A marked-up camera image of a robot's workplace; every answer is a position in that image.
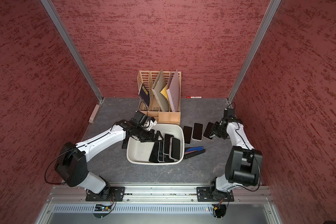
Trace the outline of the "dark blue booklet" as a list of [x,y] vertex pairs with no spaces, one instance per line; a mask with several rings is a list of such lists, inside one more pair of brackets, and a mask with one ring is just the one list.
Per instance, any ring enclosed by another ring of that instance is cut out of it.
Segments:
[[149,91],[145,88],[144,84],[141,84],[139,90],[139,97],[144,102],[144,104],[149,107],[150,106],[150,94]]

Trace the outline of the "aluminium right corner post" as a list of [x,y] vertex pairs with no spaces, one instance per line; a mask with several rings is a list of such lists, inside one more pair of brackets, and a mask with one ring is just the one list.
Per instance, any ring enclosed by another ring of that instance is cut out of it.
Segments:
[[255,56],[255,54],[256,54],[256,52],[257,52],[257,50],[258,50],[258,48],[261,44],[261,41],[263,40],[263,37],[264,37],[264,35],[265,35],[265,33],[266,33],[270,23],[271,23],[276,11],[277,11],[280,3],[281,3],[281,0],[271,0],[270,1],[269,5],[268,5],[268,8],[267,8],[267,10],[264,14],[264,17],[263,17],[263,19],[260,23],[259,28],[258,28],[258,31],[257,31],[257,33],[254,37],[254,40],[253,40],[252,44],[251,44],[251,47],[249,48],[249,51],[248,51],[248,53],[246,55],[246,58],[243,62],[241,70],[240,70],[240,72],[239,72],[239,74],[238,74],[238,76],[237,76],[237,78],[234,82],[234,85],[233,85],[233,87],[232,87],[232,89],[229,93],[229,96],[227,98],[227,103],[228,104],[233,102],[234,97],[235,97],[240,85],[243,82],[243,79],[244,79],[244,77],[245,77],[245,75],[246,75],[246,73],[249,69],[249,66],[250,66],[251,62],[253,61],[253,58],[254,58],[254,56]]

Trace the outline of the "dark phone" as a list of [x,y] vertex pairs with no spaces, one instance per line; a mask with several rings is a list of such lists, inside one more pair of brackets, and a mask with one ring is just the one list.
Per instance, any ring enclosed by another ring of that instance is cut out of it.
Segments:
[[204,138],[207,138],[209,140],[212,140],[213,139],[213,136],[214,136],[214,133],[212,132],[212,128],[214,126],[214,123],[212,122],[209,122],[205,128],[205,131],[203,133],[203,137]]

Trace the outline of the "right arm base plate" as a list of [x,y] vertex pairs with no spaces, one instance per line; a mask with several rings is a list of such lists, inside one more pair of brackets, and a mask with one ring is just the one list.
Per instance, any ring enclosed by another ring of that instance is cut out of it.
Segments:
[[234,202],[233,193],[211,190],[210,187],[197,187],[197,200],[199,202]]

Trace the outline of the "red white marker pen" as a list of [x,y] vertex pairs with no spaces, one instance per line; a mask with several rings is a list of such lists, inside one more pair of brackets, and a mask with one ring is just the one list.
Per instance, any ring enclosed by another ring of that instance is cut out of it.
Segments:
[[187,99],[202,99],[203,97],[201,97],[201,96],[188,96],[186,98]]

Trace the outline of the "white case phone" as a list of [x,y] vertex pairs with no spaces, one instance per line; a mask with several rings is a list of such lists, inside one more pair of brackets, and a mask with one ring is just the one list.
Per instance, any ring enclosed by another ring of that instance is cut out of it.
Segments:
[[171,134],[165,134],[164,136],[164,149],[163,149],[163,154],[164,155],[169,155],[170,150],[171,150],[171,140],[174,136]]
[[169,157],[172,160],[180,160],[181,156],[181,142],[179,139],[172,137],[170,139],[170,149],[169,149]]
[[195,122],[193,125],[192,139],[202,141],[203,139],[203,124]]

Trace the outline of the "aluminium front rail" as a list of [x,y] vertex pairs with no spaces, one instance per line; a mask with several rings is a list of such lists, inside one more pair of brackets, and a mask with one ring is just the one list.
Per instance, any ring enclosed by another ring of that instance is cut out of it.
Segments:
[[79,187],[54,187],[38,224],[280,224],[268,186],[232,191],[234,202],[199,202],[204,183],[115,183],[125,187],[122,202],[87,202]]

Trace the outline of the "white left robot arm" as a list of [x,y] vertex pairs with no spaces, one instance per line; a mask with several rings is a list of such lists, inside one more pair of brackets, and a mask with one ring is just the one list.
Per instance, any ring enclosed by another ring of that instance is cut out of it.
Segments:
[[110,129],[79,143],[66,143],[56,160],[55,171],[70,187],[82,187],[94,194],[107,195],[109,183],[102,177],[90,172],[87,163],[111,145],[133,137],[140,142],[154,142],[157,124],[154,118],[148,117],[140,123],[135,119],[116,122]]

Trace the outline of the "pink grey folder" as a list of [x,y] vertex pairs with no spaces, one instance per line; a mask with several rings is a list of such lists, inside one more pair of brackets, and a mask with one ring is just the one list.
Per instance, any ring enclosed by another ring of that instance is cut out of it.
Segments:
[[167,95],[170,103],[171,110],[178,112],[179,100],[180,100],[180,81],[178,69],[172,73],[167,83]]

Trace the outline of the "beige block at wall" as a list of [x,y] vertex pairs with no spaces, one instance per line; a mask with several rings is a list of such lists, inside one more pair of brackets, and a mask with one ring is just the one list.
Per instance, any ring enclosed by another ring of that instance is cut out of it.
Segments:
[[99,104],[96,104],[90,117],[89,117],[89,123],[92,124],[94,122],[94,119],[99,111],[99,108],[100,108],[100,105]]

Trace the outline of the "aluminium left corner post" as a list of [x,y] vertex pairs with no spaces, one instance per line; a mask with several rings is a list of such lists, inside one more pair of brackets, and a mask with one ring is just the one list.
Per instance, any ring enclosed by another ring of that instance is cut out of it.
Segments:
[[41,0],[42,5],[44,6],[46,12],[48,13],[49,17],[51,18],[52,22],[54,23],[56,29],[58,30],[60,36],[64,40],[66,46],[68,47],[71,55],[75,59],[77,65],[79,66],[81,72],[83,73],[86,81],[88,82],[89,86],[93,90],[94,94],[96,95],[100,104],[104,101],[104,97],[99,90],[96,82],[94,81],[91,73],[89,72],[83,58],[81,57],[79,51],[77,50],[72,38],[70,37],[69,32],[67,31],[64,23],[60,19],[58,12],[56,11],[52,1],[49,0]]

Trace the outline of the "beige plastic file organizer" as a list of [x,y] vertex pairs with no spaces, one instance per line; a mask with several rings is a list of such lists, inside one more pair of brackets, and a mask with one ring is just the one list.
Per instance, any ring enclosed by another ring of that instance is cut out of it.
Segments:
[[[145,88],[149,91],[150,94],[150,106],[147,107],[140,98],[139,111],[148,115],[149,117],[154,117],[157,122],[165,124],[176,124],[180,125],[181,123],[181,77],[182,73],[179,72],[179,81],[180,81],[180,100],[178,112],[173,112],[171,107],[168,112],[163,112],[152,92],[152,86],[155,82],[156,77],[160,71],[139,71],[137,76],[138,90],[140,90],[141,84],[144,84]],[[169,77],[174,71],[163,71],[166,81],[168,83]]]

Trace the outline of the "yellow paper sheet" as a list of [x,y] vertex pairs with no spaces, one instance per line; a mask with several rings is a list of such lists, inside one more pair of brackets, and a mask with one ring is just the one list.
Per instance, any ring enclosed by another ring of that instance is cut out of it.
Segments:
[[168,93],[167,93],[167,86],[164,86],[164,88],[160,92],[167,101],[169,101]]

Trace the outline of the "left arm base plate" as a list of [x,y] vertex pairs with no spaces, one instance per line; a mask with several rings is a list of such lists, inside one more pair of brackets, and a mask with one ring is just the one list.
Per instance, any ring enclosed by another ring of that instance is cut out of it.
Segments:
[[106,187],[101,193],[93,193],[90,190],[86,191],[87,202],[122,202],[125,195],[125,187]]

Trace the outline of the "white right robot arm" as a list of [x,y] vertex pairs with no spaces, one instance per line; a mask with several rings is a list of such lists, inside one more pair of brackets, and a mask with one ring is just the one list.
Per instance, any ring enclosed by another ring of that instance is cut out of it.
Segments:
[[212,199],[230,198],[235,188],[257,191],[261,185],[263,155],[249,142],[243,124],[234,119],[215,122],[211,133],[218,138],[229,138],[232,144],[225,173],[211,182]]

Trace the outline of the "white plastic storage tray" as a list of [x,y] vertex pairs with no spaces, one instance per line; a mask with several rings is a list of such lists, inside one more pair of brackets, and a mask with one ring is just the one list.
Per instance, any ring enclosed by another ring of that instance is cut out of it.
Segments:
[[153,130],[155,133],[160,131],[162,136],[165,134],[171,134],[175,138],[181,141],[180,143],[180,159],[171,162],[171,163],[153,163],[149,161],[149,157],[151,155],[152,149],[154,147],[153,142],[140,142],[134,140],[132,137],[128,140],[127,145],[127,159],[133,164],[140,165],[175,165],[180,163],[184,157],[184,134],[183,130],[179,125],[175,124],[162,124],[158,123],[153,126]]

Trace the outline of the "aluminium corner post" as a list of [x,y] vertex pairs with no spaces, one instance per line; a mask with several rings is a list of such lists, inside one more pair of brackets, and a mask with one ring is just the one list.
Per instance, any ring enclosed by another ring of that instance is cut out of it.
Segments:
[[52,1],[49,0],[41,0],[42,5],[44,6],[46,12],[48,13],[49,17],[51,18],[52,22],[54,23],[56,29],[58,30],[60,36],[64,40],[66,46],[68,47],[71,55],[75,59],[77,65],[79,66],[81,72],[83,73],[86,81],[88,82],[89,86],[93,90],[94,94],[96,95],[100,104],[104,101],[104,97],[99,90],[96,82],[94,81],[91,73],[89,72],[83,58],[81,57],[79,51],[77,50],[72,38],[70,37],[69,32],[67,31],[64,23],[60,19],[58,12],[56,11]]
[[246,55],[246,58],[243,62],[241,70],[240,70],[240,72],[239,72],[239,74],[238,74],[238,76],[237,76],[237,78],[234,82],[234,85],[233,85],[233,87],[232,87],[232,89],[229,93],[229,96],[227,98],[227,103],[228,104],[233,102],[234,97],[235,97],[240,85],[243,82],[243,79],[244,79],[244,77],[245,77],[245,75],[246,75],[246,73],[249,69],[249,66],[250,66],[251,62],[253,61],[253,58],[254,58],[254,56],[255,56],[255,54],[256,54],[256,52],[257,52],[257,50],[258,50],[258,48],[261,44],[261,41],[263,40],[263,37],[264,37],[264,35],[265,35],[265,33],[266,33],[270,23],[271,23],[276,11],[277,11],[280,3],[281,3],[281,0],[271,0],[270,1],[269,5],[268,5],[268,8],[267,8],[267,10],[264,14],[264,17],[263,17],[263,19],[260,23],[259,28],[258,28],[258,31],[257,31],[257,33],[254,37],[254,40],[253,40],[252,44],[251,44],[251,47],[249,48],[249,51],[248,51],[248,53]]

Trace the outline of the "black phone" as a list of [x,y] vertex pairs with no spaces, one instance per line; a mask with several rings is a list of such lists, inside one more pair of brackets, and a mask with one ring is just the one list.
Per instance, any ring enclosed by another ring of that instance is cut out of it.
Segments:
[[129,138],[124,139],[121,148],[122,148],[122,149],[127,149],[127,147],[128,147],[128,142],[129,142]]
[[192,127],[189,127],[189,126],[183,127],[183,135],[184,135],[185,144],[191,144],[192,132],[193,132]]

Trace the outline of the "grey cardboard folder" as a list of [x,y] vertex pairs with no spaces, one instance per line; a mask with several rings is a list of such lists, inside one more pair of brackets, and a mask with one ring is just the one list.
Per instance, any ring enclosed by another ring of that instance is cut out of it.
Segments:
[[155,82],[152,86],[152,92],[163,112],[168,112],[170,109],[169,101],[166,97],[161,93],[161,91],[166,87],[166,81],[164,77],[163,70],[160,70],[158,76],[155,79]]

